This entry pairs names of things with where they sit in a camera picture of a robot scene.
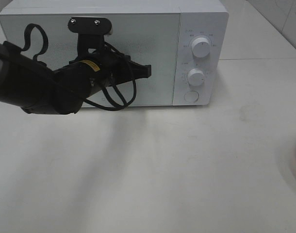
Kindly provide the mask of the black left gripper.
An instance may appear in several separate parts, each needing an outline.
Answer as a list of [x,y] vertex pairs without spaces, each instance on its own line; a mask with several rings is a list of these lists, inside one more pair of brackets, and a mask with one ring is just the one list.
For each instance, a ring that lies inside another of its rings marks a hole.
[[131,67],[134,79],[149,78],[151,76],[151,65],[141,65],[135,62],[130,62],[131,58],[128,55],[118,54],[116,52],[105,52],[99,55],[98,53],[90,53],[84,57],[77,57],[71,60],[69,64],[85,63],[97,74],[92,77],[94,84],[102,84],[105,87],[112,84],[119,85],[131,81],[131,72],[128,64]]

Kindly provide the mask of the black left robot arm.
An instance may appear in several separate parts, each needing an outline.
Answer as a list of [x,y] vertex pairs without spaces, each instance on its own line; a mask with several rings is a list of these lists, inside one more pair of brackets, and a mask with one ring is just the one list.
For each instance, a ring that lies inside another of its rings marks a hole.
[[18,46],[0,43],[0,102],[28,114],[75,114],[84,103],[119,111],[131,102],[118,85],[150,76],[150,65],[135,63],[110,45],[103,52],[86,53],[51,70],[24,56]]

